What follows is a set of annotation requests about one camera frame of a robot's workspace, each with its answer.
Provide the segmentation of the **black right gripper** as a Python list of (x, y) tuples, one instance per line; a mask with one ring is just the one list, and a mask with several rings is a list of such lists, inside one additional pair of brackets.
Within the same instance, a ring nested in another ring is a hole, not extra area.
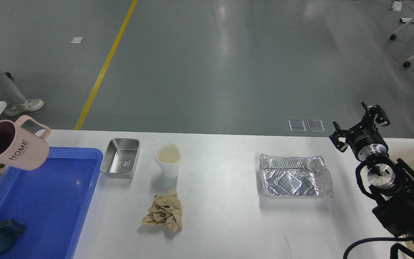
[[(361, 102), (361, 105), (365, 114), (361, 122), (349, 130), (341, 129), (337, 122), (332, 123), (335, 128), (335, 131), (329, 136), (332, 144), (342, 153), (350, 146), (358, 161), (365, 161), (372, 154), (387, 156), (389, 148), (376, 126), (376, 124), (381, 127), (390, 125), (386, 112), (379, 105), (367, 105), (365, 102)], [(340, 138), (345, 138), (346, 142), (340, 141)]]

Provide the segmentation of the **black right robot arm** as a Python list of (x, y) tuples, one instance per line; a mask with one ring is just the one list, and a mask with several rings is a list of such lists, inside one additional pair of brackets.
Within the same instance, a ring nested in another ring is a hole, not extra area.
[(400, 252), (414, 259), (414, 170), (401, 158), (392, 161), (388, 146), (377, 125), (388, 126), (390, 120), (379, 105), (367, 105), (361, 121), (350, 129), (334, 122), (335, 131), (329, 136), (335, 148), (350, 147), (360, 164), (355, 169), (356, 183), (361, 192), (377, 206), (372, 213), (392, 237), (366, 238), (352, 243), (345, 250), (346, 259), (356, 246), (373, 241), (392, 241), (390, 258)]

